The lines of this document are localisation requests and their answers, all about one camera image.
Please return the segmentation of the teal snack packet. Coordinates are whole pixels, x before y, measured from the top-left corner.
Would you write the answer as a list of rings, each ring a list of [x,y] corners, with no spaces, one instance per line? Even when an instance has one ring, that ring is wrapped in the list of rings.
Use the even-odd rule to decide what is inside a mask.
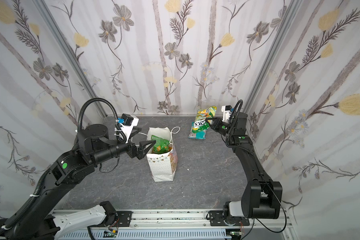
[[[197,133],[194,133],[193,131],[190,131],[189,138],[190,139],[196,139],[196,140],[204,140],[206,138],[207,130],[203,130]]]

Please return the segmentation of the green yellow snack bag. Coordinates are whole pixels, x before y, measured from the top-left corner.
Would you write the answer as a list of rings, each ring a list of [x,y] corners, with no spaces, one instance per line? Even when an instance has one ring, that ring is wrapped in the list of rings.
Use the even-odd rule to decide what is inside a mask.
[[[199,110],[192,127],[192,133],[196,134],[207,130],[209,128],[209,123],[207,122],[207,119],[214,118],[216,115],[216,111],[216,106],[211,106],[204,110]]]

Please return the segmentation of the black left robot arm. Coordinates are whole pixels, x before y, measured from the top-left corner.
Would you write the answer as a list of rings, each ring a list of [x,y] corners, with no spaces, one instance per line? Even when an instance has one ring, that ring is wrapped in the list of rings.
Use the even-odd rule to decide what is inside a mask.
[[[95,168],[126,153],[141,160],[156,141],[122,143],[109,140],[108,128],[94,124],[79,129],[72,150],[63,153],[41,176],[28,201],[12,217],[1,221],[0,237],[7,240],[52,240],[60,230],[50,212]]]

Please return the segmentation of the white cartoon paper gift bag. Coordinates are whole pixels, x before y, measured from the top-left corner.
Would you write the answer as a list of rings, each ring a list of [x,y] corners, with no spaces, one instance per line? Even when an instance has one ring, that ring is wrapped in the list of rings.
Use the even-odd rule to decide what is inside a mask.
[[[180,127],[176,126],[172,129],[165,128],[150,128],[145,134],[147,140],[151,140],[151,136],[169,140],[172,144],[172,150],[165,154],[152,154],[152,149],[147,154],[148,164],[151,170],[151,176],[155,182],[170,182],[174,180],[178,155],[174,145],[174,135],[180,131]]]

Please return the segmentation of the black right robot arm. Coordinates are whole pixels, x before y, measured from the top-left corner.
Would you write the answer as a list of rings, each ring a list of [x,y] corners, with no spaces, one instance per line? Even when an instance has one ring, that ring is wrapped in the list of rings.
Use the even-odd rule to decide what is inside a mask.
[[[226,147],[238,157],[247,178],[241,200],[224,205],[224,221],[231,225],[244,219],[277,219],[283,188],[266,173],[255,153],[253,141],[246,134],[247,115],[236,113],[227,123],[221,118],[207,118],[206,122],[226,138]]]

